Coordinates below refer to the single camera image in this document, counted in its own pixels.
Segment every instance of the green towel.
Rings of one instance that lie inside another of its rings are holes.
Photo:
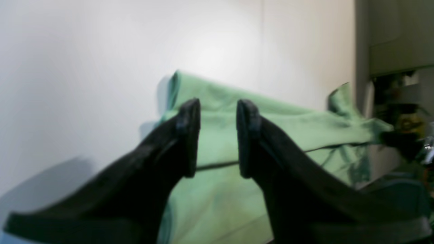
[[[177,71],[170,81],[169,110],[177,114],[191,98],[201,102],[197,165],[238,159],[236,106],[250,99],[261,115],[282,128],[307,155],[347,185],[369,179],[368,143],[392,126],[365,119],[351,102],[349,85],[329,97],[329,111],[319,112],[209,82]],[[182,179],[169,205],[172,243],[264,243],[272,238],[261,189],[240,176],[237,165],[197,172]]]

